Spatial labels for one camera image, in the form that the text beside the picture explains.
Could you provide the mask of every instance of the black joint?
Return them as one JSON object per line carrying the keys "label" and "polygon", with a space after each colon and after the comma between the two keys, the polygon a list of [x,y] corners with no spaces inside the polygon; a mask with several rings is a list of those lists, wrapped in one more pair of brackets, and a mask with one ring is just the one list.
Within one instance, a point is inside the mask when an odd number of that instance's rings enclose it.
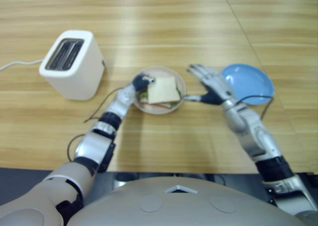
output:
{"label": "black joint", "polygon": [[117,131],[120,124],[121,119],[115,113],[106,112],[100,118],[100,122],[108,123],[109,125],[113,126],[113,128]]}
{"label": "black joint", "polygon": [[104,132],[104,131],[102,131],[102,130],[100,130],[100,129],[94,129],[94,130],[93,130],[93,133],[97,133],[97,134],[102,135],[102,136],[104,136],[104,137],[107,137],[107,138],[109,138],[109,139],[111,139],[111,140],[114,140],[115,137],[116,137],[115,133],[109,134],[109,133]]}
{"label": "black joint", "polygon": [[60,213],[63,218],[64,226],[66,226],[70,220],[70,218],[80,211],[84,207],[83,200],[77,195],[76,200],[71,203],[68,200],[64,200],[59,203],[55,208]]}
{"label": "black joint", "polygon": [[100,164],[100,167],[97,171],[98,173],[103,173],[107,170],[109,163],[114,155],[113,153],[114,153],[115,147],[116,147],[116,144],[111,143],[111,145],[109,146],[109,148],[104,156],[102,163]]}
{"label": "black joint", "polygon": [[294,176],[283,156],[258,161],[256,167],[265,182],[283,180]]}
{"label": "black joint", "polygon": [[89,170],[91,176],[95,175],[98,168],[98,164],[95,161],[82,156],[75,158],[73,162],[85,166]]}

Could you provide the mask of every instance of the wooden table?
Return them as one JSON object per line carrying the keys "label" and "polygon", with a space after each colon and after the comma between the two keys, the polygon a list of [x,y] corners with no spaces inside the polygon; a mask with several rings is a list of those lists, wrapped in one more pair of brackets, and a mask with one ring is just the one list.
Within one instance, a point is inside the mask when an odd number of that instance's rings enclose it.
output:
{"label": "wooden table", "polygon": [[[317,0],[0,0],[0,66],[42,59],[68,29],[92,31],[108,65],[85,102],[63,99],[38,65],[1,72],[0,166],[58,167],[69,140],[91,126],[83,120],[143,68],[174,69],[195,94],[203,87],[185,71],[189,63],[219,71],[248,63],[274,81],[264,123],[292,169],[318,172],[316,7]],[[215,106],[186,102],[163,116],[133,106],[116,143],[111,171],[256,172]]]}

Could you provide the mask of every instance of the robot forearm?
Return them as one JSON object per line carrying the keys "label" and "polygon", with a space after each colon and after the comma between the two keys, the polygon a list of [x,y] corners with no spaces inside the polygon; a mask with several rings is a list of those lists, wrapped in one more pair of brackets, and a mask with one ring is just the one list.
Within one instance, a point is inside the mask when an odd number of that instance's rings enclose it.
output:
{"label": "robot forearm", "polygon": [[96,172],[106,170],[115,144],[116,132],[133,103],[136,91],[154,81],[137,76],[120,90],[77,146],[74,161],[49,174],[27,194],[0,207],[0,225],[63,226],[83,207]]}

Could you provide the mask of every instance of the toaster power cord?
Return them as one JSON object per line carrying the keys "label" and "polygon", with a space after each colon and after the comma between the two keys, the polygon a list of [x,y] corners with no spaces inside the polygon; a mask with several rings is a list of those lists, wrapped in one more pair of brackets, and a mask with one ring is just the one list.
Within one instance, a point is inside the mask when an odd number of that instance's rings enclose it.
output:
{"label": "toaster power cord", "polygon": [[30,65],[34,65],[34,64],[40,63],[42,61],[43,61],[43,59],[42,60],[37,60],[37,61],[32,61],[32,62],[14,61],[14,62],[11,62],[11,63],[5,65],[5,66],[2,66],[0,68],[0,71],[3,71],[5,68],[8,68],[9,66],[13,66],[13,65],[28,65],[28,66],[30,66]]}

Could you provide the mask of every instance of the bread slice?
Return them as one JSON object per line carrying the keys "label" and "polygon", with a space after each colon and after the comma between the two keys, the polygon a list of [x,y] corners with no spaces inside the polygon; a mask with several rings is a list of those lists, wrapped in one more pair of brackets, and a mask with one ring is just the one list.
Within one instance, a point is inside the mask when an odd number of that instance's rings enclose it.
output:
{"label": "bread slice", "polygon": [[148,103],[167,103],[180,101],[174,76],[157,77],[148,85]]}

